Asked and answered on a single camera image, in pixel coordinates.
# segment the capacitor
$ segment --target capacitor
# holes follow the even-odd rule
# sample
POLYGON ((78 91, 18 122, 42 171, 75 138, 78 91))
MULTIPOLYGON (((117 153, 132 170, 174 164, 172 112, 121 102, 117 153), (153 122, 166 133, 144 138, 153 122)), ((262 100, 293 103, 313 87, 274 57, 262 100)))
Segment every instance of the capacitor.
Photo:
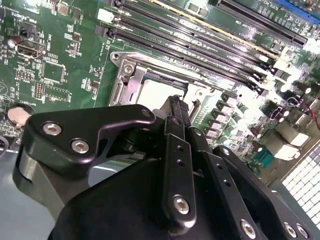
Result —
POLYGON ((250 114, 250 109, 245 105, 242 105, 239 109, 245 116, 248 116, 250 114))
POLYGON ((285 80, 288 84, 292 84, 296 80, 296 76, 291 75, 287 72, 284 72, 281 77, 281 79, 285 80))
POLYGON ((288 111, 285 108, 282 108, 280 113, 282 114, 283 117, 287 117, 290 114, 290 111, 288 111))
POLYGON ((222 135, 220 138, 219 138, 220 142, 225 145, 225 146, 229 146, 229 144, 231 143, 231 140, 225 136, 225 135, 222 135))
POLYGON ((258 143, 257 141, 253 141, 252 146, 253 146, 254 150, 256 150, 258 153, 264 149, 263 146, 260 143, 258 143))
POLYGON ((250 132, 257 138, 261 138, 261 133, 255 128, 255 127, 251 127, 250 128, 250 132))
POLYGON ((8 40, 8 47, 13 49, 18 44, 22 43, 24 41, 24 38, 22 36, 13 36, 8 40))
POLYGON ((234 126, 228 126, 227 128, 226 128, 226 130, 228 131, 228 133, 230 134, 230 136, 235 136, 235 135, 237 135, 237 133, 238 133, 238 130, 237 129, 235 129, 235 127, 234 126))
POLYGON ((275 85, 275 87, 281 92, 285 93, 290 89, 290 84, 283 83, 282 81, 278 81, 275 85))
POLYGON ((317 96, 320 93, 320 85, 317 83, 311 84, 311 94, 317 96))
POLYGON ((279 123, 283 122, 285 118, 283 117, 282 114, 278 114, 274 117, 275 120, 277 120, 279 123))
POLYGON ((311 92, 311 87, 308 87, 307 85, 305 85, 302 82, 297 82, 295 84, 295 86, 300 89, 301 91, 303 91, 305 94, 309 94, 311 92))
POLYGON ((16 128, 23 128, 28 118, 35 113, 34 109, 25 104, 17 104, 7 110, 7 118, 16 128))
POLYGON ((239 125, 239 126, 244 126, 246 124, 246 120, 244 118, 242 118, 239 115, 235 115, 233 117, 233 120, 239 125))

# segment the mounting hole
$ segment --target mounting hole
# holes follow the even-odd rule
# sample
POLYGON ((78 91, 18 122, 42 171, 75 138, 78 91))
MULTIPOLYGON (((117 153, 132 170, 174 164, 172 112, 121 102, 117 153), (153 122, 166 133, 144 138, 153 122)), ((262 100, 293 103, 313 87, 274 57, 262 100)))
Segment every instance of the mounting hole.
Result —
POLYGON ((172 122, 174 122, 177 125, 180 125, 180 121, 175 117, 172 118, 172 122))
POLYGON ((221 169, 221 170, 224 169, 219 163, 217 163, 216 166, 218 169, 221 169))
POLYGON ((176 161, 176 163, 180 166, 180 167, 183 167, 185 165, 185 163, 181 160, 181 159, 178 159, 176 161))
POLYGON ((142 114, 145 115, 146 117, 148 117, 148 118, 151 117, 151 114, 150 114, 150 112, 149 112, 148 110, 142 109, 141 112, 142 112, 142 114))
POLYGON ((223 180, 223 182, 224 182, 224 184, 227 186, 227 187, 231 187, 231 184, 230 184, 230 182, 228 182, 227 180, 223 180))
POLYGON ((114 54, 113 55, 113 59, 116 60, 116 61, 119 60, 119 55, 118 54, 114 54))
POLYGON ((176 149, 178 149, 180 152, 183 152, 184 151, 184 148, 180 145, 176 146, 176 149))

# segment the green circuit board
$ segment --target green circuit board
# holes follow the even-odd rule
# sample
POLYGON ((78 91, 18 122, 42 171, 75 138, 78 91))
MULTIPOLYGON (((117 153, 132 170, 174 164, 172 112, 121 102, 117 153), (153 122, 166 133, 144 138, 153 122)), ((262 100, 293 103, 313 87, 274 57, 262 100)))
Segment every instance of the green circuit board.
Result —
MULTIPOLYGON (((219 9, 211 0, 0 0, 4 12, 1 18, 0 11, 0 133, 19 144, 23 128, 7 117, 16 105, 29 106, 35 113, 109 106, 118 71, 110 54, 139 52, 197 73, 212 85, 215 91, 204 98, 193 120, 202 131, 223 93, 235 96, 238 105, 255 102, 256 114, 246 127, 231 118, 224 125, 239 127, 243 133, 230 136, 229 147, 242 159, 251 158, 255 151, 248 129, 261 128, 262 134, 274 129, 278 123, 262 118, 262 109, 268 101, 286 103, 276 94, 275 79, 260 83, 262 88, 268 85, 263 96, 243 83, 252 81, 261 64, 274 65, 278 59, 299 72, 299 82, 316 83, 320 29, 271 0, 237 2, 301 37, 305 46, 256 28, 254 22, 219 9), (101 19, 101 10, 110 20, 105 15, 101 19), (36 57, 9 45, 23 28, 31 31, 23 35, 24 43, 41 49, 36 57)), ((290 89, 301 94, 294 85, 290 89)), ((235 113, 242 114, 237 108, 231 115, 235 113)), ((220 143, 217 136, 210 144, 220 143)))

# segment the screw hole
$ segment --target screw hole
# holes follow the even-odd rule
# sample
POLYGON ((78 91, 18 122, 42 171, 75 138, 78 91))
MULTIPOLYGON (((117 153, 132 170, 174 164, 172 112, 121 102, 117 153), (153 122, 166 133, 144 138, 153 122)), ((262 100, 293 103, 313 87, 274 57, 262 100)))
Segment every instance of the screw hole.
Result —
POLYGON ((216 166, 218 169, 221 169, 221 170, 224 169, 219 163, 217 163, 216 166))
POLYGON ((176 147, 176 149, 178 149, 180 152, 183 152, 183 151, 184 151, 184 148, 183 148, 182 146, 180 146, 180 145, 178 145, 178 146, 176 147))
POLYGON ((148 118, 151 117, 151 114, 150 114, 150 112, 149 112, 148 110, 142 109, 141 112, 142 112, 142 114, 145 115, 146 117, 148 117, 148 118))
POLYGON ((227 187, 231 187, 231 184, 230 184, 230 182, 228 182, 227 180, 223 180, 223 182, 224 182, 224 184, 227 186, 227 187))
POLYGON ((178 159, 178 160, 176 161, 176 163, 177 163, 180 167, 185 166, 185 163, 184 163, 182 160, 180 160, 180 159, 178 159))
POLYGON ((172 122, 174 122, 177 125, 180 125, 180 121, 176 119, 175 117, 172 118, 172 122))

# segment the pcie slot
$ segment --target pcie slot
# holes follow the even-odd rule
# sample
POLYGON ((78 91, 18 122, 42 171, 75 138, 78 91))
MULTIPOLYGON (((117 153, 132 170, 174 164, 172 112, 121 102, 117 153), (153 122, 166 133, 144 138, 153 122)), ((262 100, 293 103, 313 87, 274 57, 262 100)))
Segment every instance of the pcie slot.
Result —
POLYGON ((215 68, 211 65, 208 65, 202 61, 199 61, 199 60, 196 60, 194 58, 191 58, 191 57, 188 57, 188 56, 185 56, 181 53, 178 53, 178 52, 174 52, 174 51, 171 51, 170 49, 168 49, 167 47, 163 47, 159 44, 156 44, 156 43, 153 43, 153 42, 149 42, 145 39, 142 39, 138 36, 135 36, 131 33, 128 33, 126 31, 123 31, 123 30, 119 30, 117 29, 117 31, 115 32, 115 37, 120 37, 120 39, 122 39, 123 41, 125 42, 131 42, 131 43, 134 43, 138 46, 141 46, 142 48, 144 49, 149 49, 151 51, 156 51, 158 52, 159 54, 163 55, 164 53, 167 55, 167 56, 170 56, 172 58, 178 58, 188 64, 192 64, 193 67, 195 69, 202 69, 202 71, 204 72, 207 72, 207 75, 213 75, 213 76, 218 76, 219 78, 221 79, 228 79, 232 82, 235 82, 235 83, 239 83, 241 85, 247 85, 247 80, 241 78, 240 76, 236 76, 236 75, 233 75, 233 74, 230 74, 228 72, 225 72, 221 69, 218 69, 218 68, 215 68))
POLYGON ((216 7, 226 13, 237 17, 238 19, 252 24, 252 26, 259 28, 260 30, 270 33, 283 42, 294 45, 299 48, 307 43, 308 39, 300 36, 280 24, 277 24, 268 18, 250 10, 249 8, 242 6, 241 4, 234 2, 233 0, 216 0, 216 7))
POLYGON ((221 70, 224 71, 228 71, 229 73, 232 74, 236 74, 236 75, 240 75, 245 79, 250 79, 251 74, 243 71, 242 69, 237 69, 236 67, 234 67, 234 62, 230 61, 229 63, 224 63, 223 61, 221 61, 222 57, 218 57, 216 59, 212 58, 209 55, 209 52, 207 52, 206 55, 200 53, 199 51, 193 50, 195 49, 195 47, 193 47, 193 49, 191 47, 189 47, 188 45, 183 45, 183 44, 177 44, 177 41, 175 41, 175 38, 172 37, 169 34, 165 34, 162 33, 156 29, 153 28, 149 28, 149 29, 145 29, 145 27, 143 27, 142 23, 140 23, 138 25, 138 27, 134 27, 131 24, 128 23, 122 23, 121 26, 122 27, 126 27, 128 29, 132 29, 132 33, 134 33, 135 35, 138 35, 138 37, 141 37, 141 35, 145 35, 147 36, 147 38, 144 38, 147 41, 150 41, 154 44, 159 44, 161 42, 161 45, 165 46, 168 48, 168 50, 170 51, 176 51, 176 52, 183 52, 186 51, 187 53, 184 53, 185 56, 184 58, 189 58, 188 56, 193 56, 190 57, 190 59, 201 59, 202 61, 199 61, 203 66, 211 66, 209 63, 212 64, 212 66, 215 66, 217 68, 220 68, 221 70))
MULTIPOLYGON (((203 54, 203 55, 206 55, 206 56, 209 57, 209 58, 213 58, 213 59, 215 59, 215 60, 217 60, 217 61, 219 61, 219 62, 225 63, 225 64, 231 66, 232 68, 235 68, 235 69, 237 69, 237 70, 240 71, 240 72, 243 72, 242 74, 245 74, 245 73, 247 73, 247 74, 253 74, 253 73, 255 72, 253 69, 244 66, 244 65, 248 62, 246 59, 243 59, 243 58, 241 58, 240 56, 237 56, 237 55, 234 54, 234 53, 225 51, 224 49, 221 49, 221 48, 219 48, 219 47, 213 46, 213 45, 211 45, 211 44, 208 43, 208 42, 204 42, 204 41, 199 41, 199 40, 197 40, 197 43, 201 45, 201 46, 198 46, 198 45, 196 45, 196 44, 193 44, 193 43, 191 42, 191 40, 190 40, 190 41, 187 41, 187 40, 183 40, 183 39, 179 38, 179 41, 177 41, 177 40, 176 40, 176 37, 174 37, 174 36, 172 36, 172 35, 170 35, 170 34, 161 32, 161 31, 159 31, 159 30, 156 29, 156 28, 153 28, 153 27, 151 27, 151 26, 149 26, 149 25, 146 25, 146 24, 144 24, 144 23, 142 23, 142 22, 136 21, 136 20, 134 20, 134 19, 132 19, 132 18, 129 18, 129 17, 126 17, 126 16, 123 16, 123 17, 121 18, 121 22, 123 22, 123 23, 125 23, 125 24, 128 24, 128 25, 130 25, 130 26, 134 26, 134 27, 137 27, 137 28, 139 28, 139 29, 142 29, 142 30, 144 30, 144 31, 146 31, 146 32, 148 32, 148 33, 155 34, 155 35, 157 35, 157 36, 159 36, 159 37, 161 37, 161 38, 165 38, 165 39, 167 39, 167 40, 169 40, 169 41, 178 43, 178 44, 180 44, 180 45, 188 48, 189 50, 194 50, 194 51, 196 51, 196 52, 198 52, 198 53, 201 53, 201 54, 203 54), (240 62, 240 63, 243 64, 243 65, 238 64, 237 62, 232 61, 232 60, 226 58, 225 56, 221 56, 221 55, 219 55, 219 54, 216 54, 216 53, 210 51, 209 49, 213 49, 213 50, 220 51, 220 52, 226 54, 227 56, 229 56, 230 58, 237 59, 238 63, 240 62)), ((249 62, 249 63, 250 63, 251 65, 255 66, 255 67, 258 67, 258 66, 255 65, 253 62, 249 62)))
MULTIPOLYGON (((142 6, 139 6, 133 2, 130 2, 130 1, 126 1, 124 3, 124 8, 123 8, 124 11, 127 11, 130 13, 130 11, 134 11, 136 13, 139 13, 141 14, 144 18, 149 18, 149 19, 152 19, 152 20, 155 20, 157 22, 160 22, 162 24, 165 24, 169 27, 172 27, 172 28, 175 28, 176 30, 178 31, 181 31, 182 33, 184 34, 189 34, 191 36, 194 36, 195 38, 199 38, 203 41, 207 41, 208 43, 210 44, 213 44, 215 46, 217 46, 218 48, 221 48, 221 49, 224 49, 226 51, 229 51, 229 52, 234 52, 234 53, 237 53, 239 56, 238 57, 242 57, 244 58, 246 61, 250 61, 251 64, 259 64, 261 63, 260 60, 258 60, 256 57, 252 56, 252 55, 249 55, 243 51, 240 51, 238 50, 237 48, 234 48, 234 47, 231 47, 221 41, 218 41, 218 40, 215 40, 213 37, 209 36, 209 35, 205 35, 205 34, 202 34, 201 32, 199 31, 195 31, 193 29, 190 29, 190 28, 187 28, 186 26, 178 23, 178 22, 175 22, 173 20, 171 20, 170 18, 168 17, 163 17, 159 14, 157 14, 156 12, 153 12, 145 7, 142 7, 142 6)), ((173 17, 175 17, 175 13, 173 12, 170 12, 170 15, 172 15, 173 17)), ((208 28, 205 28, 205 27, 199 27, 199 28, 202 28, 204 29, 204 31, 208 34, 213 34, 213 35, 216 35, 217 37, 221 38, 221 39, 225 39, 226 36, 224 36, 223 34, 219 33, 219 32, 216 32, 216 31, 213 31, 211 29, 208 29, 208 28)), ((228 39, 229 41, 233 42, 234 44, 239 44, 238 41, 235 41, 233 39, 228 39)))

